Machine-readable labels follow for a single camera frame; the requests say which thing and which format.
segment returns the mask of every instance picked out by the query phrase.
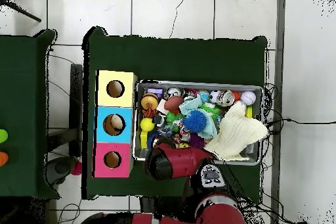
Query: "metal tray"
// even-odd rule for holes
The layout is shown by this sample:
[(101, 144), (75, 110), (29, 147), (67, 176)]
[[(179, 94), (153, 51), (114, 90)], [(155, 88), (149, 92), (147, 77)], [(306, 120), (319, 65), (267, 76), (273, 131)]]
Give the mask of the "metal tray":
[[(135, 160), (144, 161), (150, 151), (150, 149), (141, 149), (140, 145), (140, 121), (142, 119), (141, 112), (141, 98), (145, 94), (145, 90), (148, 88), (168, 89), (170, 87), (177, 87), (183, 89), (206, 89), (212, 90), (225, 90), (231, 89), (237, 92), (252, 91), (256, 95), (256, 101), (253, 104), (252, 116), (263, 122), (264, 120), (264, 89), (259, 86), (252, 85), (229, 85), (229, 84), (214, 84), (214, 83), (193, 83), (193, 82), (175, 82), (175, 81), (158, 81), (158, 80), (140, 80), (137, 82), (135, 90), (135, 113), (134, 113), (134, 131), (133, 131), (133, 158)], [(235, 161), (235, 162), (223, 162), (216, 160), (216, 164), (232, 164), (232, 165), (257, 165), (261, 161), (262, 157), (262, 141), (258, 141), (252, 145), (248, 145), (240, 154), (243, 157), (249, 158), (249, 160)]]

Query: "green toy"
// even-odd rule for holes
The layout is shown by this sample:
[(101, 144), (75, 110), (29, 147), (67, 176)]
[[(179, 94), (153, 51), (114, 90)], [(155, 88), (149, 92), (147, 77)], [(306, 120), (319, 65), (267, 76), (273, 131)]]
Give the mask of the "green toy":
[(185, 115), (182, 115), (181, 113), (174, 114), (174, 113), (169, 111), (168, 114), (167, 114), (167, 117), (166, 117), (166, 121), (167, 121), (168, 125), (173, 126), (173, 131), (174, 132), (179, 132), (179, 127), (177, 125), (173, 125), (173, 122), (181, 120), (184, 117), (185, 117)]
[(203, 103), (200, 108), (202, 108), (204, 111), (208, 112), (208, 113), (212, 113), (211, 117), (216, 120), (217, 116), (219, 115), (219, 112), (221, 111), (219, 108), (214, 107), (214, 108), (210, 108), (208, 106), (205, 105), (205, 103)]
[(5, 142), (8, 139), (8, 133), (4, 129), (0, 129), (0, 143)]

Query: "towel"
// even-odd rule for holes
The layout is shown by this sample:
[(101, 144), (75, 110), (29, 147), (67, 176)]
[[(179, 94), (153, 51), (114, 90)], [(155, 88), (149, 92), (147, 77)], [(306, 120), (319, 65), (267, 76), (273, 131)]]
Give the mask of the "towel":
[(221, 120), (219, 134), (204, 149), (215, 154), (219, 160), (248, 160), (240, 152), (267, 134), (267, 127), (260, 121), (245, 116), (244, 105), (238, 101)]
[(202, 131), (198, 133), (198, 136), (204, 139), (214, 138), (217, 136), (217, 130), (216, 130), (215, 123), (211, 117), (212, 113), (206, 112), (204, 109), (198, 108), (202, 104), (203, 103), (202, 103), (201, 97), (197, 95), (197, 98), (191, 101), (184, 101), (179, 106), (179, 108), (180, 108), (181, 114), (185, 116), (187, 116), (193, 110), (202, 112), (207, 118), (207, 124), (205, 126), (205, 129), (203, 129)]

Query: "white ball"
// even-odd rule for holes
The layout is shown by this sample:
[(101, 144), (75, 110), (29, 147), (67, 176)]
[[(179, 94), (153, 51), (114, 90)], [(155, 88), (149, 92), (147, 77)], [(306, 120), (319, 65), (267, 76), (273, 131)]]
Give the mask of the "white ball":
[(256, 96), (254, 92), (246, 91), (241, 93), (240, 100), (243, 101), (246, 105), (252, 105), (255, 103)]
[(214, 90), (210, 93), (210, 101), (212, 103), (217, 103), (217, 97), (222, 91)]

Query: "pink box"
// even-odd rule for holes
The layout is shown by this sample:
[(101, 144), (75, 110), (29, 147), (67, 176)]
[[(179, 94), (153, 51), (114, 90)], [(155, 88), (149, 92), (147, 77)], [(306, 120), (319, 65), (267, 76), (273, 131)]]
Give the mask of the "pink box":
[[(104, 163), (104, 156), (108, 152), (117, 152), (121, 156), (121, 163), (116, 168), (109, 168)], [(99, 143), (96, 144), (94, 157), (94, 177), (127, 178), (133, 167), (131, 144), (127, 143)]]

